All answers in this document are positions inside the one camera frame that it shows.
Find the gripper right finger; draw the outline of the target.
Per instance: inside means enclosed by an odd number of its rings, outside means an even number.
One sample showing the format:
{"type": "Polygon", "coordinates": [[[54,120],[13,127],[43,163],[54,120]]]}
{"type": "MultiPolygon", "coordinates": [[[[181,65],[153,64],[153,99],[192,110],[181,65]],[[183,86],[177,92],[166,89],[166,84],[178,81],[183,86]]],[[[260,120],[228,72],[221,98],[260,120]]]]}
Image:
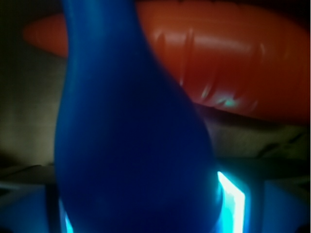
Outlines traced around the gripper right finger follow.
{"type": "Polygon", "coordinates": [[[262,178],[218,172],[223,206],[218,233],[309,233],[310,177],[262,178]]]}

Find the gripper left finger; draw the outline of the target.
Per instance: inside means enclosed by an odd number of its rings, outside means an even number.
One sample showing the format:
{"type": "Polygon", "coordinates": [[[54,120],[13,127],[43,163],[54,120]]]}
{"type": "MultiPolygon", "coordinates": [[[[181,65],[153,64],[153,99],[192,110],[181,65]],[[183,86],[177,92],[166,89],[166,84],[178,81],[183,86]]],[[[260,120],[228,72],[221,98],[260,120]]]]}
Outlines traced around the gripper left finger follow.
{"type": "Polygon", "coordinates": [[[54,184],[0,183],[2,233],[71,233],[54,184]]]}

